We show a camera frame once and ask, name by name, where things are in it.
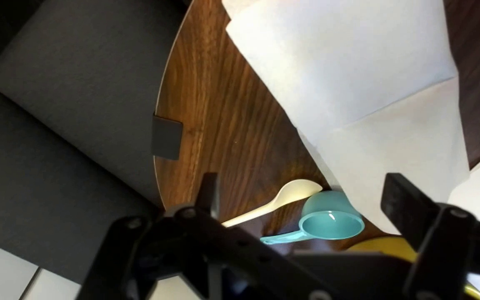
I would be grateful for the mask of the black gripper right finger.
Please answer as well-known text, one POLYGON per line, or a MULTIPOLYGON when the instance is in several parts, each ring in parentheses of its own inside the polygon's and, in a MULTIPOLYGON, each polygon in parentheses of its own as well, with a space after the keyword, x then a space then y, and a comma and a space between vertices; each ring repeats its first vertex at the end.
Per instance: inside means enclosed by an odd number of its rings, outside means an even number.
POLYGON ((460 300, 468 273, 480 275, 480 220, 433 201, 402 173, 387 173, 382 211, 417 251, 403 285, 412 300, 460 300))

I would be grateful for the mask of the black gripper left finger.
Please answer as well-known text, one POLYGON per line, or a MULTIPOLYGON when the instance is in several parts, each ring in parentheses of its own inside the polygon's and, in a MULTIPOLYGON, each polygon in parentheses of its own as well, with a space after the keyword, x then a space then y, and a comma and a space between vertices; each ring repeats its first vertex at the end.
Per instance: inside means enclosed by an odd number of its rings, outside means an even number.
POLYGON ((330 300, 310 271, 217 221, 217 200, 218 178, 207 173, 192 206, 113 221, 77 300, 145 300, 168 276, 202 300, 330 300))

